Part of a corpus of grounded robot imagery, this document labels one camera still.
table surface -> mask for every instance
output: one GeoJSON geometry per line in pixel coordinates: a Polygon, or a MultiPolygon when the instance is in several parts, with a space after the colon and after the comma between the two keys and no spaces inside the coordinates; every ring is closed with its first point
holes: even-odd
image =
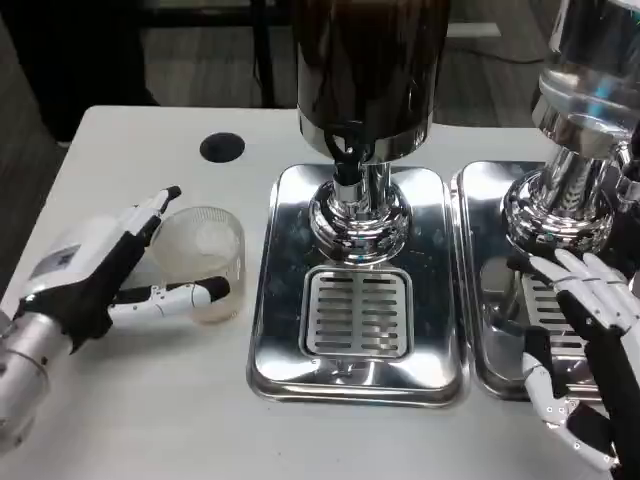
{"type": "MultiPolygon", "coordinates": [[[[445,181],[475,160],[539,161],[551,148],[535,129],[434,125],[398,165],[445,181]]],[[[447,409],[280,404],[255,396],[245,365],[269,193],[289,165],[328,160],[298,133],[295,111],[98,107],[89,110],[2,301],[20,287],[62,230],[117,212],[168,185],[170,212],[215,205],[246,235],[242,312],[200,326],[186,317],[116,325],[60,361],[25,445],[0,460],[11,480],[600,479],[555,439],[527,403],[490,397],[472,380],[447,409]],[[212,132],[241,135],[228,164],[204,161],[212,132]]]]}

white robotic hand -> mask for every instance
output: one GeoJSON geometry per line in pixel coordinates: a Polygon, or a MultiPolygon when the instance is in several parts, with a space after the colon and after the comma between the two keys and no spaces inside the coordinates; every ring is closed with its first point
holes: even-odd
{"type": "Polygon", "coordinates": [[[222,277],[120,290],[180,193],[170,187],[118,218],[90,219],[62,235],[36,265],[13,320],[0,322],[0,454],[31,429],[56,358],[101,338],[118,319],[175,315],[229,293],[222,277]]]}
{"type": "Polygon", "coordinates": [[[595,468],[616,479],[640,478],[640,300],[627,282],[598,257],[579,260],[556,250],[557,265],[523,259],[519,270],[553,286],[575,332],[587,341],[585,355],[609,418],[569,400],[561,372],[554,372],[549,333],[525,333],[522,368],[531,402],[549,429],[595,468]]]}

drip tray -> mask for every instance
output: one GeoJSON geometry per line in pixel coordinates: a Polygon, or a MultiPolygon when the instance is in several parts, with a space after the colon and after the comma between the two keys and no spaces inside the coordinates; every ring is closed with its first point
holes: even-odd
{"type": "Polygon", "coordinates": [[[551,334],[553,368],[567,382],[569,396],[599,401],[584,341],[567,324],[553,292],[506,266],[507,258],[516,252],[505,235],[503,197],[516,179],[540,166],[476,162],[451,184],[463,313],[476,375],[500,398],[526,399],[521,366],[524,331],[539,325],[551,334]]]}
{"type": "Polygon", "coordinates": [[[522,279],[522,290],[527,304],[531,325],[546,328],[551,341],[551,356],[559,362],[562,358],[584,360],[585,342],[564,318],[556,301],[553,288],[529,275],[522,279]]]}
{"type": "Polygon", "coordinates": [[[272,191],[249,385],[288,402],[448,405],[465,382],[448,189],[427,169],[394,169],[411,206],[406,242],[393,258],[355,267],[325,257],[309,222],[333,170],[291,167],[272,191]]]}
{"type": "Polygon", "coordinates": [[[321,268],[310,273],[304,298],[311,354],[400,358],[407,353],[411,283],[404,272],[321,268]]]}

clear plastic cup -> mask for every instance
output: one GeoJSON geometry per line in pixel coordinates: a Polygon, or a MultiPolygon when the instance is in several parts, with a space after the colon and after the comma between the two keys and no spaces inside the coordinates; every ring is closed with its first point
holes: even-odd
{"type": "Polygon", "coordinates": [[[236,217],[221,208],[192,207],[167,217],[151,240],[151,253],[167,283],[221,276],[230,293],[192,311],[201,323],[234,317],[245,290],[244,232],[236,217]]]}

drip tray grate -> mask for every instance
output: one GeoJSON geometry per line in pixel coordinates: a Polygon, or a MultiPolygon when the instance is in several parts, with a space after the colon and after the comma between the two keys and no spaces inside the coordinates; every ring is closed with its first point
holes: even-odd
{"type": "Polygon", "coordinates": [[[567,323],[553,288],[524,275],[522,289],[531,325],[549,331],[552,357],[584,357],[585,341],[567,323]]]}
{"type": "Polygon", "coordinates": [[[320,269],[305,283],[305,345],[316,355],[399,358],[408,350],[410,282],[399,271],[320,269]]]}

